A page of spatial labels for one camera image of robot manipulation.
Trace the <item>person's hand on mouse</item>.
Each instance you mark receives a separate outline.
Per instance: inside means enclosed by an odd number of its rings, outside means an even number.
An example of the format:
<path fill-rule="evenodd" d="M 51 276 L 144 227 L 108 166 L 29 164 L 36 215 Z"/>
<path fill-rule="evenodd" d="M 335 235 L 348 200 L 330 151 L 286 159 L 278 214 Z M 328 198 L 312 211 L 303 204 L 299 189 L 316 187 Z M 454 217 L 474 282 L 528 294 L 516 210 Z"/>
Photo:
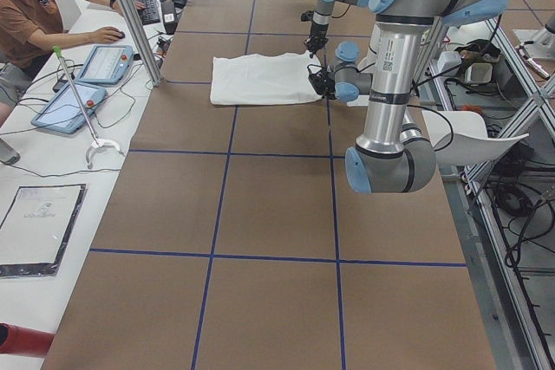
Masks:
<path fill-rule="evenodd" d="M 111 44 L 121 40 L 117 37 L 115 27 L 102 27 L 90 33 L 90 41 L 99 44 Z"/>

